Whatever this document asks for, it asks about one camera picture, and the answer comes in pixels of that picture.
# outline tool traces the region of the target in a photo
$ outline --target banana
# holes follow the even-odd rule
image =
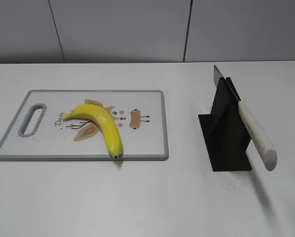
[[[113,158],[117,158],[120,155],[122,151],[120,134],[116,124],[106,110],[97,105],[79,105],[72,113],[64,115],[63,121],[74,118],[94,121],[104,134],[109,154]]]

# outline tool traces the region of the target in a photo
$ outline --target cutting board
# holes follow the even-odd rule
[[[0,160],[114,160],[95,123],[63,121],[85,103],[103,107],[116,123],[123,144],[118,159],[168,158],[160,90],[31,90],[0,142]]]

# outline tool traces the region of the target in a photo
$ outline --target table surface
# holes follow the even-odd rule
[[[278,152],[211,170],[213,63],[0,65],[0,140],[31,89],[160,89],[166,161],[0,162],[0,237],[295,236],[295,61],[216,63]]]

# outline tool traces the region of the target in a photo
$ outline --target kitchen knife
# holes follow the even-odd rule
[[[214,82],[218,86],[220,78],[224,79],[219,69],[214,65]],[[269,138],[267,137],[265,131],[258,123],[257,119],[254,117],[252,112],[244,105],[238,96],[233,85],[227,80],[227,85],[234,95],[236,101],[238,102],[238,110],[240,117],[251,136],[251,139],[268,171],[272,171],[277,165],[277,152],[271,144]]]

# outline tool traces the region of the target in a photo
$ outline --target black object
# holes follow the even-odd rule
[[[245,153],[251,137],[240,118],[230,78],[220,78],[209,115],[198,115],[213,171],[252,170]]]

